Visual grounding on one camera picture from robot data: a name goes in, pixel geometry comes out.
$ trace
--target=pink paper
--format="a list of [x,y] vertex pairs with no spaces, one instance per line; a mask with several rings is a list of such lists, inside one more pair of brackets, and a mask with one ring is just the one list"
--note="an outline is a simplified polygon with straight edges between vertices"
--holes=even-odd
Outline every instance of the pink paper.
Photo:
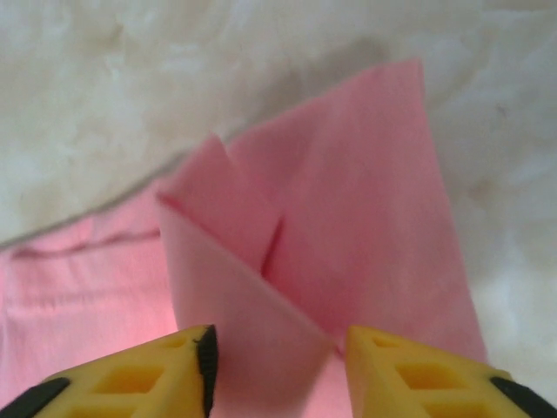
[[351,416],[350,324],[483,361],[413,60],[365,71],[163,186],[179,327],[215,323],[215,417]]

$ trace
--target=white fur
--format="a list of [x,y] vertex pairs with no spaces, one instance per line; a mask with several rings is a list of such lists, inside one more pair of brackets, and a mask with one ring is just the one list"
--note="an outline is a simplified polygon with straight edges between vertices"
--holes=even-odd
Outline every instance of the white fur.
[[0,241],[414,55],[493,363],[557,401],[553,0],[0,0]]

